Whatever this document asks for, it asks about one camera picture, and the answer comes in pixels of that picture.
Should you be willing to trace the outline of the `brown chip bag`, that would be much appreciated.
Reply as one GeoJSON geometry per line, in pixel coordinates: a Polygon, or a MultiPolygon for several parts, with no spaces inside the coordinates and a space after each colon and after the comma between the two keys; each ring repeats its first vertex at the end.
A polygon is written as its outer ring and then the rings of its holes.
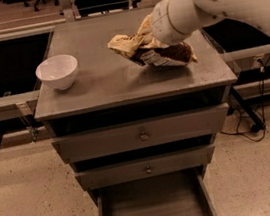
{"type": "Polygon", "coordinates": [[[166,46],[156,40],[150,33],[129,35],[116,35],[107,46],[140,66],[185,66],[198,59],[192,46],[185,42],[178,45],[166,46]]]}

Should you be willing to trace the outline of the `grey top drawer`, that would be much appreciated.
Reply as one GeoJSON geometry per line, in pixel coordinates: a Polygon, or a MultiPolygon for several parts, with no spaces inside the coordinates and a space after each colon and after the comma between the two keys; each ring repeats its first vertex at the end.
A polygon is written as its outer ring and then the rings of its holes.
{"type": "Polygon", "coordinates": [[[223,127],[229,105],[206,106],[186,112],[79,132],[53,140],[66,162],[80,162],[115,153],[215,134],[223,127]]]}

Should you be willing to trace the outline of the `grey wooden drawer cabinet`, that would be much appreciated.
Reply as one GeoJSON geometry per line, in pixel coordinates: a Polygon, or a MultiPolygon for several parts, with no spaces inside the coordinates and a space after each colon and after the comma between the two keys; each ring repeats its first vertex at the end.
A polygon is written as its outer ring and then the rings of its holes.
{"type": "Polygon", "coordinates": [[[49,53],[76,57],[80,71],[68,90],[41,87],[35,118],[97,216],[217,216],[203,178],[237,77],[199,32],[188,66],[140,67],[111,51],[147,13],[58,25],[49,53]]]}

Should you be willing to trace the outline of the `grey middle drawer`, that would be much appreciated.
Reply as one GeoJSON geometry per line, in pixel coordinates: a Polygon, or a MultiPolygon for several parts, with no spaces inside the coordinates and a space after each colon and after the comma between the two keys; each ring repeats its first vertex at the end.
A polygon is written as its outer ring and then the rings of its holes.
{"type": "Polygon", "coordinates": [[[84,190],[104,188],[150,176],[164,175],[165,173],[204,166],[210,163],[214,149],[215,146],[209,144],[207,146],[155,155],[149,158],[144,157],[135,161],[82,171],[76,173],[75,177],[84,190]]]}

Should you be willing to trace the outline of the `grey open bottom drawer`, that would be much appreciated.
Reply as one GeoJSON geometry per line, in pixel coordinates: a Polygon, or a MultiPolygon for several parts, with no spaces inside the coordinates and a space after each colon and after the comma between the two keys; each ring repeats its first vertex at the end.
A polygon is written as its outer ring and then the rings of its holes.
{"type": "Polygon", "coordinates": [[[98,216],[218,216],[199,169],[101,188],[98,216]]]}

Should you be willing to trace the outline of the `white ceramic bowl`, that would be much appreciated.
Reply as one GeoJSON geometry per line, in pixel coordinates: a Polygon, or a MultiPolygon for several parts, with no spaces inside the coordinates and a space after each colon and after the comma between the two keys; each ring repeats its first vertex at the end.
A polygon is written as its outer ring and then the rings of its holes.
{"type": "Polygon", "coordinates": [[[55,55],[47,58],[36,68],[36,77],[53,89],[69,89],[77,75],[78,61],[71,55],[55,55]]]}

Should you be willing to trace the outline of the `grey metal railing frame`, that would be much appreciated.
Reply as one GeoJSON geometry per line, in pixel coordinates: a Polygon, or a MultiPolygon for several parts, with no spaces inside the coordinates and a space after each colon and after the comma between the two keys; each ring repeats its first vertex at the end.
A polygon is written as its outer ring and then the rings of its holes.
{"type": "Polygon", "coordinates": [[[201,59],[196,67],[134,66],[107,46],[115,31],[133,33],[152,9],[106,15],[54,28],[51,48],[76,56],[80,71],[69,90],[42,86],[36,94],[0,98],[0,121],[18,116],[18,104],[36,101],[35,118],[51,123],[55,139],[79,132],[205,108],[205,90],[225,89],[236,77],[195,30],[185,41],[201,59]]]}

